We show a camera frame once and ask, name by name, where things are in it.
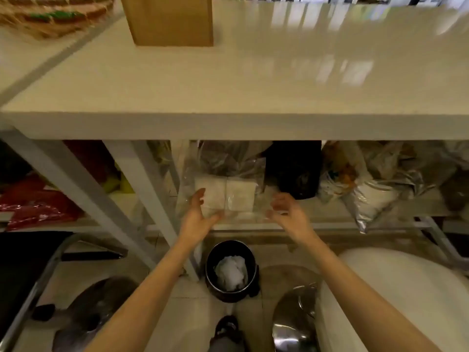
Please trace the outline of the orange printed packet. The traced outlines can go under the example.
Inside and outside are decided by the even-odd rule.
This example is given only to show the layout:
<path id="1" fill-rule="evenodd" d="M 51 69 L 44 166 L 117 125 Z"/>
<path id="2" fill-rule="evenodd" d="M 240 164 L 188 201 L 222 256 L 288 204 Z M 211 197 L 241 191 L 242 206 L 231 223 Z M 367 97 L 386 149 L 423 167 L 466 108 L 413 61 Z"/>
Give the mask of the orange printed packet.
<path id="1" fill-rule="evenodd" d="M 326 143 L 322 158 L 318 195 L 323 202 L 329 202 L 352 190 L 358 175 L 338 142 Z"/>

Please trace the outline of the person's right hand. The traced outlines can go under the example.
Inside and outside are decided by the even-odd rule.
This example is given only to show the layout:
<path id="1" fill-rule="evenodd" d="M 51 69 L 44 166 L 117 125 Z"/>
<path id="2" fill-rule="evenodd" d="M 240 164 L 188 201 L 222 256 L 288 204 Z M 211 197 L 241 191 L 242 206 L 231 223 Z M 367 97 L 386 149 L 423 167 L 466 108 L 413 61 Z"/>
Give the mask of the person's right hand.
<path id="1" fill-rule="evenodd" d="M 274 194 L 271 201 L 271 209 L 289 212 L 290 218 L 288 220 L 273 222 L 283 228 L 295 242 L 308 245 L 313 241 L 319 240 L 319 236 L 315 233 L 306 213 L 290 194 Z"/>

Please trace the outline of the person's right forearm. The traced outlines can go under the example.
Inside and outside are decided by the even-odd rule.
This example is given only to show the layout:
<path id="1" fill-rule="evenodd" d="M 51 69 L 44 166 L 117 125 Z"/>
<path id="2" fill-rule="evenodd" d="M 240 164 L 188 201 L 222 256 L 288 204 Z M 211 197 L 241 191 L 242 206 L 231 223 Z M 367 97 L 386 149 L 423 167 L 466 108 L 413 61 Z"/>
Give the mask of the person's right forearm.
<path id="1" fill-rule="evenodd" d="M 312 254 L 324 281 L 368 352 L 442 352 L 343 263 L 312 229 L 291 236 Z"/>

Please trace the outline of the clear plastic bag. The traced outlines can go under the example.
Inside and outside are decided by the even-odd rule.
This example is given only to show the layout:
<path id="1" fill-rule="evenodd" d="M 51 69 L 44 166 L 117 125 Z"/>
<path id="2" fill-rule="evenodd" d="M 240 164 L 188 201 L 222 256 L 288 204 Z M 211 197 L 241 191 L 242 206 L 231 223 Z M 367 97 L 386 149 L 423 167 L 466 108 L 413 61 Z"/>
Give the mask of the clear plastic bag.
<path id="1" fill-rule="evenodd" d="M 441 185 L 454 172 L 438 141 L 359 141 L 374 179 L 413 187 L 416 195 Z"/>
<path id="2" fill-rule="evenodd" d="M 198 176 L 243 178 L 257 183 L 253 212 L 224 210 L 225 221 L 234 223 L 259 223 L 266 220 L 267 199 L 273 190 L 265 184 L 266 159 L 264 151 L 272 141 L 219 141 L 200 140 L 190 142 L 184 157 L 181 182 L 176 203 L 176 213 L 182 217 L 189 201 L 196 192 Z"/>

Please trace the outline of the silver foil bag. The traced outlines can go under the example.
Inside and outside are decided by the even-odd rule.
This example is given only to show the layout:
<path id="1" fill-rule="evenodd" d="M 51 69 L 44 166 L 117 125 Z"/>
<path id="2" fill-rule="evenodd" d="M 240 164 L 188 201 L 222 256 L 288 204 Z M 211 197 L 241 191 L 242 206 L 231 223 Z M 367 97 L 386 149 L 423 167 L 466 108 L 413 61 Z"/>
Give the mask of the silver foil bag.
<path id="1" fill-rule="evenodd" d="M 398 171 L 390 180 L 371 179 L 358 184 L 341 201 L 359 232 L 367 234 L 372 224 L 399 200 L 413 199 L 436 187 L 436 181 L 426 179 L 420 171 Z"/>

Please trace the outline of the steel pot lid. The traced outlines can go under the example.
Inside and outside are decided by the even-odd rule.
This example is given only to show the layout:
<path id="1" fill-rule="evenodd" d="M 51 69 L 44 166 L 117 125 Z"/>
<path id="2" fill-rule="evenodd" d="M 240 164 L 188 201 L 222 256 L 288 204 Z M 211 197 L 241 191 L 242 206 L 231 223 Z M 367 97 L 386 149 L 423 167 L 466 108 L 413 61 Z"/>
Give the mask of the steel pot lid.
<path id="1" fill-rule="evenodd" d="M 316 326 L 316 284 L 287 291 L 273 312 L 272 338 L 275 352 L 320 352 Z"/>

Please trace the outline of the woven straw basket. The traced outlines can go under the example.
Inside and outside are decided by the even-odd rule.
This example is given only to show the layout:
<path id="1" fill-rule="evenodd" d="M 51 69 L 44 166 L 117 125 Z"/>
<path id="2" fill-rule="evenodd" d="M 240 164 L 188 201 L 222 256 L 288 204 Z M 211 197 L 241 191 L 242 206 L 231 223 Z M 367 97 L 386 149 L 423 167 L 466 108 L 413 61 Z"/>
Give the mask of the woven straw basket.
<path id="1" fill-rule="evenodd" d="M 61 38 L 108 17 L 115 0 L 0 0 L 0 27 L 37 39 Z"/>

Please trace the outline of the person's black shoe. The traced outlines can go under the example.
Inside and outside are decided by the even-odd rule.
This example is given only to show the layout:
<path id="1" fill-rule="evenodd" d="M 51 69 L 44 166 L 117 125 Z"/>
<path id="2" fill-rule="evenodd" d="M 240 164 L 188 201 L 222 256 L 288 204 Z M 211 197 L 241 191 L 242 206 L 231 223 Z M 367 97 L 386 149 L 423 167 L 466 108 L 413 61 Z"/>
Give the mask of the person's black shoe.
<path id="1" fill-rule="evenodd" d="M 248 352 L 244 333 L 234 315 L 219 320 L 207 352 Z"/>

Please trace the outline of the person's left forearm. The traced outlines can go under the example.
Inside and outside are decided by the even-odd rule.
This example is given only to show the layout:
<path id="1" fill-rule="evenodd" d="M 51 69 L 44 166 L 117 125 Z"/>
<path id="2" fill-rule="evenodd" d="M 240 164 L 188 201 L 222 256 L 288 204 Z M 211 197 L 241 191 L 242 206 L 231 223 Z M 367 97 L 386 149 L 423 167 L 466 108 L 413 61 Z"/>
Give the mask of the person's left forearm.
<path id="1" fill-rule="evenodd" d="M 85 352 L 144 352 L 184 262 L 206 233 L 180 233 L 156 268 L 106 322 Z"/>

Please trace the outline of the dark brown bag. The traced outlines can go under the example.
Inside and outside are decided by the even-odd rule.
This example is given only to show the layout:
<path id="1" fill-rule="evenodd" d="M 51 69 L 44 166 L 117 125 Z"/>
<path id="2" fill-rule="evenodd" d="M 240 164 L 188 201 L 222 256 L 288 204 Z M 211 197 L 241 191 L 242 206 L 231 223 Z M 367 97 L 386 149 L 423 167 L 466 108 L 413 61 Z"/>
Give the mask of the dark brown bag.
<path id="1" fill-rule="evenodd" d="M 458 213 L 469 204 L 469 170 L 458 169 L 439 187 L 446 208 Z"/>

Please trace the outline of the black plastic bag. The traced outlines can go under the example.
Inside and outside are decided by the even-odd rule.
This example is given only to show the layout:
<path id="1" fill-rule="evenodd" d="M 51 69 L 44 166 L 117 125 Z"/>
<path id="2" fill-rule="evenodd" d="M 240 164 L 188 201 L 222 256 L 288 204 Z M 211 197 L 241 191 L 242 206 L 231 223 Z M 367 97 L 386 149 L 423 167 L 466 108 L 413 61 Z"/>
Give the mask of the black plastic bag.
<path id="1" fill-rule="evenodd" d="M 265 184 L 296 200 L 316 196 L 323 167 L 321 141 L 273 141 L 264 151 Z"/>

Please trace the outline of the person's left hand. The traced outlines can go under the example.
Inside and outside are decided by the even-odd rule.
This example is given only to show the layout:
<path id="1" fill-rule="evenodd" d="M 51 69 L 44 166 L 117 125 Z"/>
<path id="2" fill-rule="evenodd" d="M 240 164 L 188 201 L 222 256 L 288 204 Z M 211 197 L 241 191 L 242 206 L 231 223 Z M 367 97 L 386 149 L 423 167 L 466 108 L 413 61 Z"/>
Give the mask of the person's left hand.
<path id="1" fill-rule="evenodd" d="M 224 214 L 224 211 L 219 211 L 210 217 L 204 217 L 203 213 L 191 211 L 190 200 L 189 207 L 182 220 L 179 239 L 187 244 L 196 246 L 207 236 L 212 227 L 224 218 Z"/>

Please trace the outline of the black round trash bin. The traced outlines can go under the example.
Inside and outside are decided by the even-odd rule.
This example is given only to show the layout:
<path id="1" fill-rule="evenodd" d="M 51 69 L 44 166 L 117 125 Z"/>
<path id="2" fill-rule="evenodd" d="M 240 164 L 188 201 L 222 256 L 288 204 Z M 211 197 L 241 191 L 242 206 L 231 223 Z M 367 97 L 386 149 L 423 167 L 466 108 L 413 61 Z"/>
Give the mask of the black round trash bin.
<path id="1" fill-rule="evenodd" d="M 242 257 L 246 271 L 243 287 L 232 291 L 222 286 L 221 279 L 216 274 L 216 267 L 227 257 Z M 210 293 L 224 303 L 237 303 L 246 297 L 256 297 L 260 293 L 260 268 L 253 251 L 239 240 L 226 240 L 215 244 L 207 255 L 204 274 Z"/>

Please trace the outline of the black metal-framed chair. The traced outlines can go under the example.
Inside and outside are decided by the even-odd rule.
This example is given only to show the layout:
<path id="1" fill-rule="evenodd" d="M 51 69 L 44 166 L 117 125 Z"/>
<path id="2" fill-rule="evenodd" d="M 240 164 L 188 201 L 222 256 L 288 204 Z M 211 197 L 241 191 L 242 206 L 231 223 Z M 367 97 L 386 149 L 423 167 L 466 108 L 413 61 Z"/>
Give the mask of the black metal-framed chair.
<path id="1" fill-rule="evenodd" d="M 72 321 L 55 304 L 38 305 L 58 264 L 119 260 L 128 250 L 101 238 L 69 231 L 0 233 L 0 352 L 12 352 L 28 321 Z"/>

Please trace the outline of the white flat packet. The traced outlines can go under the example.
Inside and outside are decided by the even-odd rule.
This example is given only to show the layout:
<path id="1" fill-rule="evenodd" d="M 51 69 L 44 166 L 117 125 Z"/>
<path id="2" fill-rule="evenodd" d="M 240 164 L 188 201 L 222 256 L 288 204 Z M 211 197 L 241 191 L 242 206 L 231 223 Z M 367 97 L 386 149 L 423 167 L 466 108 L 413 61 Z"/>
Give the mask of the white flat packet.
<path id="1" fill-rule="evenodd" d="M 225 209 L 233 212 L 253 212 L 256 189 L 257 183 L 254 180 L 228 178 Z"/>
<path id="2" fill-rule="evenodd" d="M 195 189 L 205 189 L 201 206 L 204 217 L 225 210 L 227 177 L 198 176 Z"/>

